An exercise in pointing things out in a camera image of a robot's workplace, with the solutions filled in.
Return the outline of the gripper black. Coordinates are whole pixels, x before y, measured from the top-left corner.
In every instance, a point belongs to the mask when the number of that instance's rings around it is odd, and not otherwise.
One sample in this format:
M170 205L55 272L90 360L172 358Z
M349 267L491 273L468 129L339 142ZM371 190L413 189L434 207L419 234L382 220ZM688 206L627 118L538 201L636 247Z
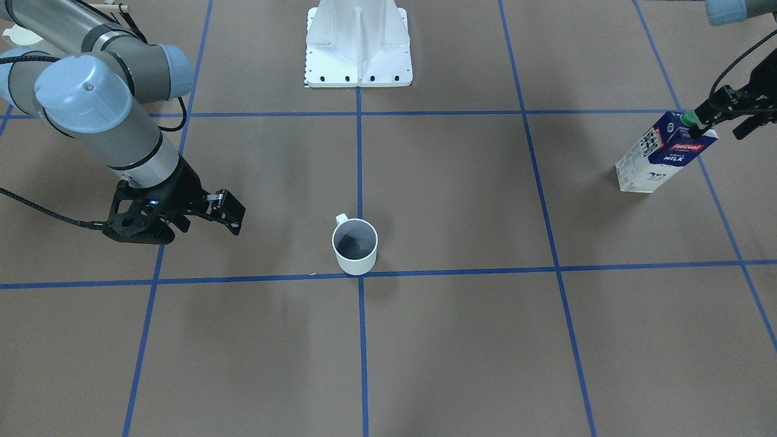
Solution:
M776 100L776 49L772 50L750 72L750 98L752 107L769 107ZM694 110L696 124L689 128L689 135L697 140L717 124L735 119L738 100L713 101L707 100ZM763 112L750 115L738 126L733 128L736 140L743 140L760 127L775 123L775 112Z
M218 223L235 236L242 230L244 205L229 190L209 194L186 160L179 160L170 177L145 193L145 212L182 232L189 231L192 218Z

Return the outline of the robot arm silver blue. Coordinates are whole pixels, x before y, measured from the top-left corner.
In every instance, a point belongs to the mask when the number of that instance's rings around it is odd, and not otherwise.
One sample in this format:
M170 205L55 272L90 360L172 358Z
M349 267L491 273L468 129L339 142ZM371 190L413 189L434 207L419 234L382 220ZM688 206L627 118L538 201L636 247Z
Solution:
M111 240L166 245L191 217L218 222L238 235L244 205L228 190L213 194L144 109L180 100L194 70L180 48L148 44L83 1L3 1L2 18L63 52L15 48L2 55L2 97L61 135L80 141L117 175L109 215L84 222Z
M775 15L774 1L706 1L705 11L711 25L725 25L743 22L750 18ZM750 72L747 83L740 89L722 86L724 77L744 58L758 47L775 37L775 31L756 42L735 59L711 86L708 98L694 110L696 124L689 130L694 139L701 138L713 126L744 117L738 127L733 128L736 139L742 140L759 127L775 122L776 105L776 53L769 53Z

